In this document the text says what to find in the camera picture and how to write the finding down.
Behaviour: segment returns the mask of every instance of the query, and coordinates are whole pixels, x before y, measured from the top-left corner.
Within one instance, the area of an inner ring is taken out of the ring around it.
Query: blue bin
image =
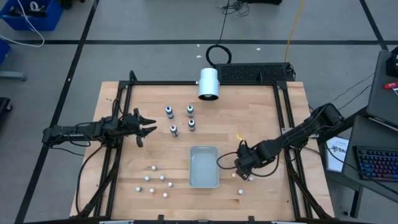
[[[5,41],[0,39],[0,65],[6,58],[8,51],[10,50],[10,45],[5,43]]]
[[[32,2],[32,0],[20,1],[21,4],[24,6],[24,9],[29,8],[29,4],[30,2]],[[45,10],[46,17],[39,18],[28,16],[29,22],[37,30],[54,30],[63,12],[63,9],[58,0],[34,0],[34,2],[39,5],[39,8],[42,6],[47,6]],[[6,21],[8,25],[10,25],[14,30],[30,30],[28,23],[25,21],[25,17],[9,16],[9,11],[13,7],[21,9],[17,0],[8,0],[6,5],[0,11],[0,18],[4,19],[4,21]]]

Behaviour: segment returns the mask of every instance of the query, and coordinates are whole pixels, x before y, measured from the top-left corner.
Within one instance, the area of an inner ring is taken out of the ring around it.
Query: white cylindrical light
[[[215,70],[214,68],[204,68],[200,70],[200,80],[198,84],[199,99],[218,99],[218,86],[220,85],[220,83],[217,78],[217,70]]]

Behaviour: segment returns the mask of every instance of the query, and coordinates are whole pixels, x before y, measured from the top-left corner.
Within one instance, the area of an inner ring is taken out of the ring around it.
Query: chair wheel
[[[11,105],[11,104],[8,104],[6,110],[7,110],[7,112],[12,111],[12,105]]]

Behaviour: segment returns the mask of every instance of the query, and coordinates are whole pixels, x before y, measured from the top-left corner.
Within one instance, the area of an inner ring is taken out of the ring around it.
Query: black keyboard
[[[398,148],[355,146],[353,149],[361,179],[398,182]]]
[[[292,77],[290,63],[229,63],[217,64],[220,81],[256,81],[261,74],[264,82],[285,81]]]

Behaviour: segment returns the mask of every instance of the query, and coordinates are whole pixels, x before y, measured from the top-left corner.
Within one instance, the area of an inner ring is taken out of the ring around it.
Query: yellow cable
[[[287,40],[286,51],[285,51],[285,62],[287,61],[287,56],[289,55],[290,40],[292,40],[294,30],[296,29],[297,22],[299,21],[299,17],[301,15],[301,12],[302,12],[302,9],[303,9],[303,6],[304,6],[304,2],[305,2],[305,0],[301,0],[300,7],[298,8],[298,11],[296,13],[296,17],[294,19],[293,28],[290,31],[289,39]]]
[[[244,140],[244,139],[241,138],[238,134],[236,134],[236,138],[239,139],[239,140],[241,140],[241,141]]]

